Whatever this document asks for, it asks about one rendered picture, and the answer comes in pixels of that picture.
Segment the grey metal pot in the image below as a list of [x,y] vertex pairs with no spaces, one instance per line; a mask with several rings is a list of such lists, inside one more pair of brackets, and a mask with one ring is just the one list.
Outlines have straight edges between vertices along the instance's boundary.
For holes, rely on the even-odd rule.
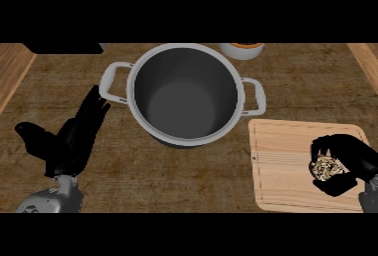
[[99,93],[128,106],[150,136],[176,148],[214,142],[243,116],[266,112],[261,83],[196,43],[162,44],[136,62],[109,64]]

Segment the brown cupcake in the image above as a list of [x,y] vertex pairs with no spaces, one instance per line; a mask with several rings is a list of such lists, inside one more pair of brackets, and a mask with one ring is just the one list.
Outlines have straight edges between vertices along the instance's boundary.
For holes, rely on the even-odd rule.
[[320,155],[308,164],[308,170],[314,179],[320,181],[328,181],[335,175],[347,173],[341,162],[326,155]]

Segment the white jar with orange top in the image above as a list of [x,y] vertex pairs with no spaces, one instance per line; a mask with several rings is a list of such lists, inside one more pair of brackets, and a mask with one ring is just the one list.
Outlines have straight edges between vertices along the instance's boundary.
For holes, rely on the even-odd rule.
[[221,52],[236,60],[249,60],[254,59],[261,51],[264,44],[240,44],[240,43],[220,43],[218,44]]

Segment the black appliance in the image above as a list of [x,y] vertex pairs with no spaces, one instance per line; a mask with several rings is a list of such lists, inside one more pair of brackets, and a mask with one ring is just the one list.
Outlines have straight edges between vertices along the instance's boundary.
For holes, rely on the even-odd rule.
[[25,43],[35,54],[100,54],[103,45],[99,43]]

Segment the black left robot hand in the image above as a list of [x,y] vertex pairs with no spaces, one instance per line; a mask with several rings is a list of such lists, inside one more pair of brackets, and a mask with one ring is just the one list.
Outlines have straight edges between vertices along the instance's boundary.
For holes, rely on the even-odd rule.
[[94,85],[75,116],[66,120],[57,134],[31,122],[16,124],[15,131],[26,152],[46,161],[44,175],[49,178],[59,175],[75,177],[82,172],[109,108],[111,104],[100,97],[99,86]]

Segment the pale wooden cutting board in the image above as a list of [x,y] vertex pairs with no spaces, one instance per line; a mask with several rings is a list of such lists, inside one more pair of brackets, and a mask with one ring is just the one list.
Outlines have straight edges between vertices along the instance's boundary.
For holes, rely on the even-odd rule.
[[313,185],[308,171],[310,144],[325,135],[350,134],[365,143],[366,135],[353,124],[270,119],[248,123],[254,196],[267,211],[362,213],[359,193],[365,182],[341,196],[328,196]]

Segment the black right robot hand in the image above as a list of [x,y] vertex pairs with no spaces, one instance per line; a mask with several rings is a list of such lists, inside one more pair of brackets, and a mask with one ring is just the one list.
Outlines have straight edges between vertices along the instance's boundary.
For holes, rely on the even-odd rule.
[[314,180],[313,185],[332,197],[339,196],[356,185],[356,179],[369,182],[378,174],[378,152],[360,139],[348,134],[334,134],[313,140],[310,146],[311,162],[319,155],[331,153],[348,170],[335,174],[326,181]]

